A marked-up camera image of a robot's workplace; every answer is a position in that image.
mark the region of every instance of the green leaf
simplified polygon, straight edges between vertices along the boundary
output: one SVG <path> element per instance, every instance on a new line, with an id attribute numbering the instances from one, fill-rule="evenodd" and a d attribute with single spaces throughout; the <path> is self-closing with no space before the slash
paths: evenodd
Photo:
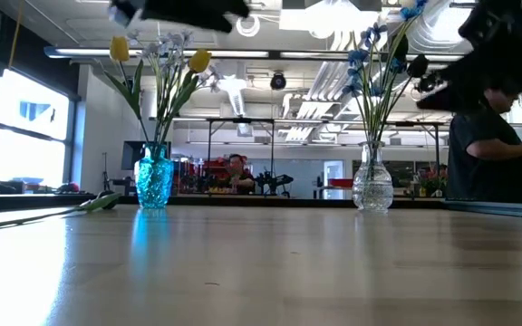
<path id="1" fill-rule="evenodd" d="M 86 212 L 90 213 L 96 209 L 104 208 L 107 205 L 111 204 L 112 202 L 115 202 L 120 198 L 121 194 L 109 194 L 101 198 L 96 198 L 93 200 L 88 200 L 87 202 L 81 204 L 79 206 L 80 209 L 85 210 Z"/>
<path id="2" fill-rule="evenodd" d="M 140 119 L 140 104 L 138 101 L 134 101 L 132 98 L 132 95 L 126 85 L 121 83 L 119 80 L 117 80 L 114 76 L 110 75 L 107 72 L 104 72 L 104 75 L 108 77 L 110 82 L 114 84 L 114 87 L 118 90 L 118 92 L 124 97 L 124 99 L 128 102 L 128 105 L 130 105 L 130 108 L 132 111 L 134 111 L 134 114 L 136 114 L 136 117 Z"/>
<path id="3" fill-rule="evenodd" d="M 140 59 L 136 72 L 134 73 L 134 84 L 132 85 L 132 97 L 138 103 L 140 102 L 140 79 L 142 78 L 142 68 L 144 68 L 144 61 Z"/>
<path id="4" fill-rule="evenodd" d="M 185 75 L 185 79 L 182 81 L 182 87 L 180 87 L 181 90 L 184 90 L 185 87 L 189 86 L 192 76 L 195 74 L 195 72 L 190 71 Z"/>
<path id="5" fill-rule="evenodd" d="M 190 99 L 193 91 L 197 88 L 198 76 L 193 77 L 190 84 L 182 91 L 177 97 L 175 102 L 172 104 L 171 116 L 174 117 L 180 108 Z"/>

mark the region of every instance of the table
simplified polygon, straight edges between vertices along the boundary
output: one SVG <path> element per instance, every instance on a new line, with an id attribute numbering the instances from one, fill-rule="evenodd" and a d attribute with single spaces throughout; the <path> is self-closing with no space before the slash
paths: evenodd
<path id="1" fill-rule="evenodd" d="M 51 218 L 0 229 L 11 324 L 522 325 L 522 218 L 203 206 Z"/>

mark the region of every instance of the red object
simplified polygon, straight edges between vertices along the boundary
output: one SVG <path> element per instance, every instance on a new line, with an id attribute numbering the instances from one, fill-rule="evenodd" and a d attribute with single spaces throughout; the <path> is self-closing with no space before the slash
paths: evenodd
<path id="1" fill-rule="evenodd" d="M 327 184 L 330 187 L 350 188 L 353 186 L 353 179 L 327 179 Z"/>

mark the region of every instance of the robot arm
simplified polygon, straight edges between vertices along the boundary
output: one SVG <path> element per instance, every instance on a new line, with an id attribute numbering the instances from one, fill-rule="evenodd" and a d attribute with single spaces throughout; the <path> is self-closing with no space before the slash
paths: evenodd
<path id="1" fill-rule="evenodd" d="M 111 0 L 109 14 L 118 24 L 128 26 L 138 11 L 142 20 L 189 24 L 225 33 L 233 26 L 224 14 L 249 16 L 243 0 Z"/>
<path id="2" fill-rule="evenodd" d="M 459 34 L 469 40 L 473 51 L 422 77 L 419 91 L 432 92 L 417 103 L 420 109 L 475 107 L 465 103 L 476 102 L 492 82 L 509 94 L 522 92 L 522 0 L 480 1 Z"/>

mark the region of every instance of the yellow tulip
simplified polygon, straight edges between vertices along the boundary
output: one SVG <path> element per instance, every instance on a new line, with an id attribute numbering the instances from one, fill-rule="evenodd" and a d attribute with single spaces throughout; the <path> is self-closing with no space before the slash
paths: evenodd
<path id="1" fill-rule="evenodd" d="M 198 50 L 195 55 L 190 58 L 188 67 L 194 72 L 203 72 L 207 69 L 211 56 L 212 54 L 207 50 Z"/>
<path id="2" fill-rule="evenodd" d="M 131 59 L 128 51 L 128 41 L 123 36 L 112 37 L 110 43 L 110 58 L 116 62 L 127 62 Z"/>

